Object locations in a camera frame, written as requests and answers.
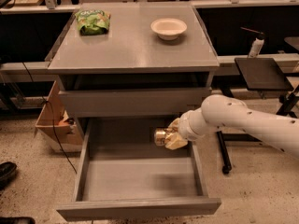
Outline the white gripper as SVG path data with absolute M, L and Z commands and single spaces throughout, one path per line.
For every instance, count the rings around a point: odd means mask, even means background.
M 188 141 L 195 141 L 206 133 L 206 121 L 200 108 L 185 112 L 174 119 L 167 130 L 170 132 L 164 139 L 165 147 L 175 150 L 185 147 Z

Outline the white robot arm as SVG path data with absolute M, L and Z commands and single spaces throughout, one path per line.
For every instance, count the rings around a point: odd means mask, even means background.
M 175 119 L 168 128 L 165 147 L 175 150 L 220 128 L 243 131 L 277 150 L 299 158 L 299 119 L 249 109 L 240 100 L 208 96 L 201 107 Z

